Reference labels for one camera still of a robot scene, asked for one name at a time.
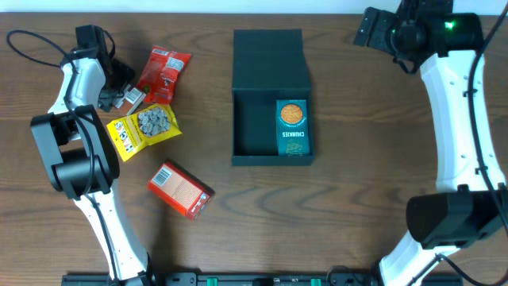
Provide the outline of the brown and white snack box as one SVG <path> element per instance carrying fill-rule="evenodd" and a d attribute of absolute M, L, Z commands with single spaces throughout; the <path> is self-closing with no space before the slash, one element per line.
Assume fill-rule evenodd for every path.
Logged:
<path fill-rule="evenodd" d="M 120 97 L 113 101 L 113 106 L 120 110 L 123 115 L 131 115 L 141 105 L 146 97 L 143 91 L 128 84 Z"/>

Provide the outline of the red candy bag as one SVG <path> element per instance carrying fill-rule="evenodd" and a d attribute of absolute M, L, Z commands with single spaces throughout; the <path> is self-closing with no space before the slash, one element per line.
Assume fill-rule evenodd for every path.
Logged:
<path fill-rule="evenodd" d="M 144 102 L 169 105 L 175 95 L 179 74 L 191 54 L 175 52 L 158 45 L 152 46 L 136 88 L 146 94 Z"/>

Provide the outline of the black gift box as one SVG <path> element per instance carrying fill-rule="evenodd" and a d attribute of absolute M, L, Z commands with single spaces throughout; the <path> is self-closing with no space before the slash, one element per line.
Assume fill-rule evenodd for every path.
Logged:
<path fill-rule="evenodd" d="M 237 29 L 233 33 L 235 166 L 308 166 L 314 161 L 311 84 L 299 29 Z M 276 101 L 305 99 L 310 154 L 281 157 Z"/>

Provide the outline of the teal Chunkies snack box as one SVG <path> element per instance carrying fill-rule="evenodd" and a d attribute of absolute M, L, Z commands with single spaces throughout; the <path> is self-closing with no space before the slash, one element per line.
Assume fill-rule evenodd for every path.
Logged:
<path fill-rule="evenodd" d="M 310 154 L 310 135 L 305 99 L 276 101 L 276 137 L 281 157 Z"/>

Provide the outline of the red orange barcode box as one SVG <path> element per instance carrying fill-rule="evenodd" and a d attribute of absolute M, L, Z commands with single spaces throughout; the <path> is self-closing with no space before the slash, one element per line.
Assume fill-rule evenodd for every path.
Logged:
<path fill-rule="evenodd" d="M 190 220 L 195 220 L 215 195 L 212 188 L 170 162 L 159 167 L 148 189 Z"/>

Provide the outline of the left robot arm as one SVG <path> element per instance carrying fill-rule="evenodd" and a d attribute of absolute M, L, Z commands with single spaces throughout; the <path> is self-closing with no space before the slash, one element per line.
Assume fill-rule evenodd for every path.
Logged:
<path fill-rule="evenodd" d="M 120 169 L 97 108 L 122 89 L 131 69 L 117 71 L 107 31 L 96 25 L 75 30 L 77 46 L 64 55 L 63 83 L 46 115 L 30 123 L 52 186 L 84 213 L 106 256 L 107 274 L 67 274 L 63 285 L 154 285 L 147 250 L 133 232 L 119 198 Z"/>

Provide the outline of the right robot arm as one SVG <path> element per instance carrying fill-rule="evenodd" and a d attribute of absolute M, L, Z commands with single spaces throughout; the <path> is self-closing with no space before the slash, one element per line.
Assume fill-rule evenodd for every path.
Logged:
<path fill-rule="evenodd" d="M 427 284 L 441 262 L 507 227 L 507 182 L 483 92 L 491 39 L 478 15 L 457 13 L 450 1 L 364 11 L 355 44 L 385 52 L 405 73 L 421 76 L 437 144 L 436 192 L 408 201 L 407 232 L 373 268 L 373 284 Z"/>

